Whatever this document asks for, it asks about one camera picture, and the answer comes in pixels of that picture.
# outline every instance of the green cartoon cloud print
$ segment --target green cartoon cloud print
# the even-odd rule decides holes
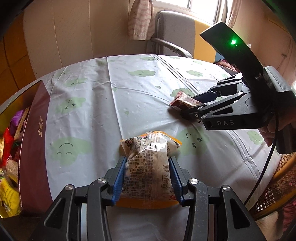
[[[99,60],[99,59],[96,59],[96,64],[98,66],[104,66],[106,64],[106,60]]]
[[[63,103],[61,103],[56,108],[57,113],[69,113],[70,111],[79,108],[82,106],[82,103],[85,102],[85,98],[79,98],[79,97],[71,97],[69,99],[66,99]]]
[[[61,166],[69,166],[76,161],[79,154],[90,153],[91,143],[75,137],[63,137],[54,141],[51,146],[52,158]]]
[[[196,64],[202,64],[202,62],[199,61],[199,60],[194,60],[193,62],[196,63]]]
[[[153,76],[155,73],[156,73],[155,71],[150,71],[146,69],[129,72],[131,76],[139,76],[139,77]]]
[[[79,84],[83,84],[85,83],[86,78],[77,78],[77,79],[73,79],[73,80],[67,80],[65,82],[65,86],[66,87],[71,87],[74,85],[79,85]]]
[[[140,59],[147,60],[147,61],[154,61],[154,60],[156,60],[156,58],[154,58],[154,57],[142,57]]]
[[[250,140],[254,142],[256,145],[261,145],[263,142],[263,137],[256,131],[248,131],[247,132]]]
[[[195,96],[195,94],[193,94],[193,92],[188,88],[186,88],[186,89],[180,88],[180,89],[173,90],[173,92],[172,92],[172,94],[170,94],[170,96],[175,97],[179,91],[183,91],[185,94],[187,94],[190,97]]]
[[[201,76],[203,76],[203,74],[201,73],[201,72],[197,72],[197,71],[195,71],[195,70],[189,70],[189,71],[186,71],[188,74],[190,74],[190,75],[194,75],[194,76],[196,76],[196,77],[201,77]]]
[[[201,126],[186,128],[179,132],[176,138],[183,143],[179,151],[184,156],[189,154],[201,156],[206,151],[209,142],[209,138]]]
[[[59,79],[61,76],[64,76],[64,75],[67,75],[67,74],[70,74],[71,71],[66,69],[66,68],[63,68],[63,69],[58,69],[55,73],[54,73],[54,76],[52,77],[53,79]]]

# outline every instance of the window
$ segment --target window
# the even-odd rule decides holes
[[[197,17],[210,24],[227,4],[228,15],[233,0],[153,0],[154,7],[161,10],[172,10]]]

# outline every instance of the beige wall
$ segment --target beige wall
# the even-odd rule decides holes
[[[245,43],[251,44],[251,50],[257,56],[264,22],[264,8],[261,0],[242,0],[233,30]]]
[[[24,35],[37,78],[83,60],[140,54],[146,41],[128,39],[133,0],[34,0],[24,11]]]
[[[264,66],[275,67],[290,85],[296,80],[296,44],[261,0],[242,0],[233,30]]]

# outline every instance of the plastic food packaging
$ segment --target plastic food packaging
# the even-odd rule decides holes
[[[18,126],[17,126],[17,129],[15,131],[15,135],[14,135],[14,140],[16,141],[22,141],[22,135],[23,135],[23,127],[25,127],[25,123],[26,123],[26,118],[27,118],[27,115],[29,113],[29,110],[30,110],[30,107],[26,108],[22,114],[22,117],[21,119],[19,120],[19,123],[18,123]]]
[[[199,102],[199,101],[189,97],[183,91],[179,91],[169,105],[176,106],[182,110],[185,110],[185,109],[188,109],[189,107],[197,106],[200,104],[202,104],[202,102]]]
[[[12,136],[14,136],[17,126],[19,125],[20,119],[22,118],[24,110],[17,111],[14,117],[10,121],[9,131]]]
[[[13,188],[6,169],[0,169],[0,201],[9,217],[20,214],[20,194]]]
[[[161,131],[120,142],[128,160],[117,206],[155,209],[177,204],[168,158],[182,143]]]
[[[4,131],[3,138],[4,138],[4,149],[3,149],[3,158],[2,158],[2,162],[0,163],[0,167],[3,167],[6,165],[6,162],[10,157],[10,151],[14,142],[14,139],[11,136],[8,128],[6,128],[6,130]]]
[[[9,159],[6,164],[6,171],[8,176],[18,184],[18,168],[19,165],[16,161]]]

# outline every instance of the curtain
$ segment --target curtain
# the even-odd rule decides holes
[[[232,0],[219,0],[217,3],[217,13],[214,18],[214,22],[218,23],[222,21],[223,23],[226,23],[230,16],[230,7],[232,6]]]
[[[237,20],[237,15],[239,13],[239,9],[241,7],[242,0],[233,0],[232,1],[232,6],[229,14],[229,20],[227,22],[227,25],[230,28],[233,28],[235,21]]]
[[[128,18],[128,36],[132,40],[151,39],[155,32],[152,0],[135,0]]]

